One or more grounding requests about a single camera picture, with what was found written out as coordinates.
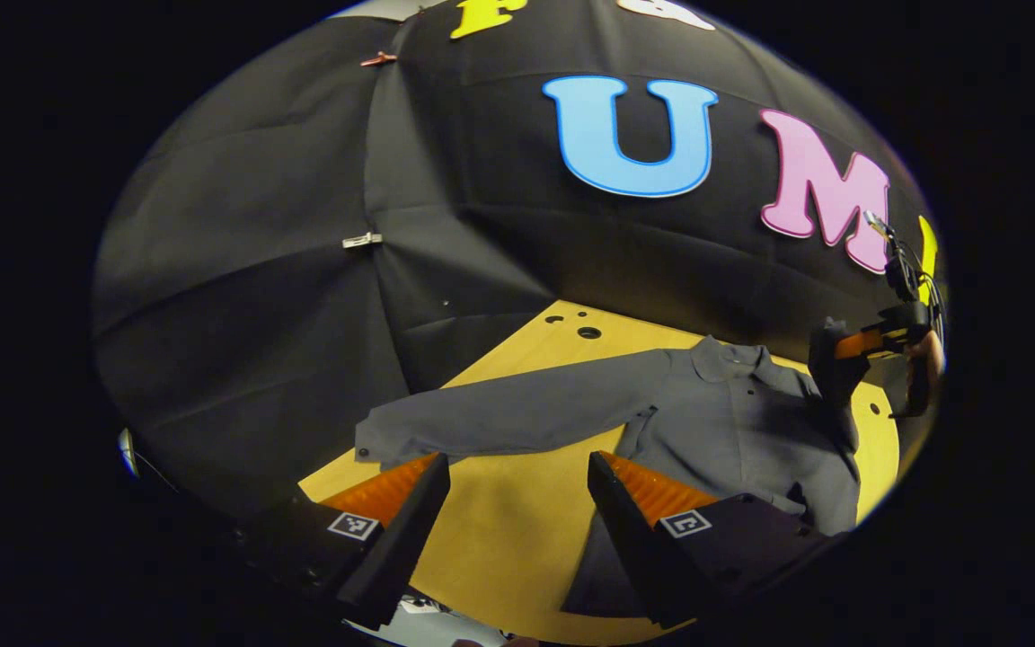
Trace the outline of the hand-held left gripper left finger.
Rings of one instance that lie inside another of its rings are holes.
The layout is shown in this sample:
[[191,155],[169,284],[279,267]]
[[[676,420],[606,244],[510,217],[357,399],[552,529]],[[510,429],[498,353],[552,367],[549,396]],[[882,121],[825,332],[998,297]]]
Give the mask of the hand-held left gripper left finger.
[[431,452],[314,500],[287,497],[234,528],[253,568],[341,621],[390,624],[451,487]]

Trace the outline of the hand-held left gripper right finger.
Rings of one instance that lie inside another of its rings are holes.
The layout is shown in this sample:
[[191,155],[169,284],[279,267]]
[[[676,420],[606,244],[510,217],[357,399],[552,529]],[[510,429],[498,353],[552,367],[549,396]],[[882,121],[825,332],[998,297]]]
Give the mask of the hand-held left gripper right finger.
[[739,609],[845,540],[752,494],[714,497],[612,452],[588,492],[646,617],[672,629]]

